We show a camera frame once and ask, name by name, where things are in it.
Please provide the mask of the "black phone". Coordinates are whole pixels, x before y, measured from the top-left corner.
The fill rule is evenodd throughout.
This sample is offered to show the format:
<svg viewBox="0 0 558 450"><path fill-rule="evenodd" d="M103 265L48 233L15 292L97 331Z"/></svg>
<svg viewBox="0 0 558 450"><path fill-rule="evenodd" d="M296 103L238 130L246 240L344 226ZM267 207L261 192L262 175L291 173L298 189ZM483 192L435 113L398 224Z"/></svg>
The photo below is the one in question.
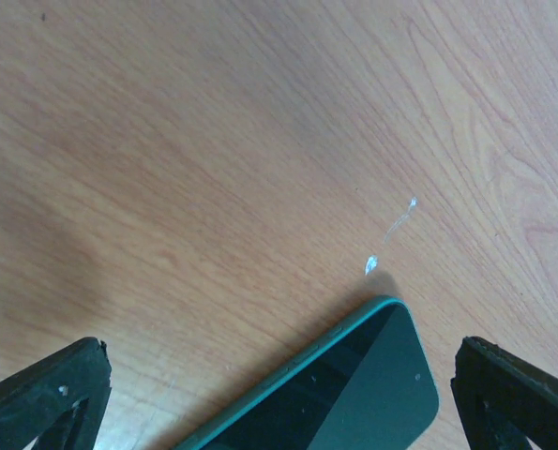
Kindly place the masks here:
<svg viewBox="0 0 558 450"><path fill-rule="evenodd" d="M406 449L439 395L399 299L364 303L215 417L180 449Z"/></svg>

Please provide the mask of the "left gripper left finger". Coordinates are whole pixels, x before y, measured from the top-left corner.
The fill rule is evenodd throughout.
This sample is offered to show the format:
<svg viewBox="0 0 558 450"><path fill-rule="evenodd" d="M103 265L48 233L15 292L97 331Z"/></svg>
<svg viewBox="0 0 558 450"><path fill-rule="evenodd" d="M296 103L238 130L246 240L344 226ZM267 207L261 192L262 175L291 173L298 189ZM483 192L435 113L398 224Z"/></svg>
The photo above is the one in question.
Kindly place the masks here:
<svg viewBox="0 0 558 450"><path fill-rule="evenodd" d="M106 344L81 338L0 382L0 449L92 449L111 394Z"/></svg>

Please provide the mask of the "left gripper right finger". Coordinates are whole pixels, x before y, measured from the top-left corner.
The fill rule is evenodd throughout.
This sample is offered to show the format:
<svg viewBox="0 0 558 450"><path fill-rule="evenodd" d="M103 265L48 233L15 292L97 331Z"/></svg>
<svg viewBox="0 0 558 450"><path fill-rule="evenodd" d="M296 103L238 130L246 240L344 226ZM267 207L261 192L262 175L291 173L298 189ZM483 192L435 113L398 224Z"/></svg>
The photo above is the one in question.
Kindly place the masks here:
<svg viewBox="0 0 558 450"><path fill-rule="evenodd" d="M472 449L558 449L558 378L482 337L465 337L451 389Z"/></svg>

